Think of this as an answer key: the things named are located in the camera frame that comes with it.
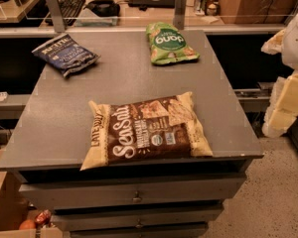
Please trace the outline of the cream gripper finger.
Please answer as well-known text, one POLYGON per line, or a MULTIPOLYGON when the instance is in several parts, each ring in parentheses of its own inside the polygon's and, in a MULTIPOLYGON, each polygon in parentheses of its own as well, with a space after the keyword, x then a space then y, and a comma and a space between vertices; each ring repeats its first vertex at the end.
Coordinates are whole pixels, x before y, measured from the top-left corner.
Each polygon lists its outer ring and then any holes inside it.
POLYGON ((270 38, 263 44, 261 50, 269 55, 276 55, 278 53, 281 53, 284 34, 285 30, 280 30, 272 38, 270 38))
POLYGON ((278 77, 266 109, 262 132, 277 138, 287 132, 298 117, 298 70, 287 78, 278 77))

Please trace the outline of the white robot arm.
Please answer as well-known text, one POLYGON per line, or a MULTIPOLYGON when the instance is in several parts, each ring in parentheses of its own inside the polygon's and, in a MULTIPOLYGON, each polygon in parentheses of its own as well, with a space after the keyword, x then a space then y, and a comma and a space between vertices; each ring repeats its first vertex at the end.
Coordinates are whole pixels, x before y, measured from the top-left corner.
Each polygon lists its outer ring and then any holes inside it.
POLYGON ((273 84, 264 116, 263 134, 276 138, 286 133, 298 117, 298 13, 261 50, 270 55, 281 53, 282 62, 293 69, 290 76, 278 77, 273 84))

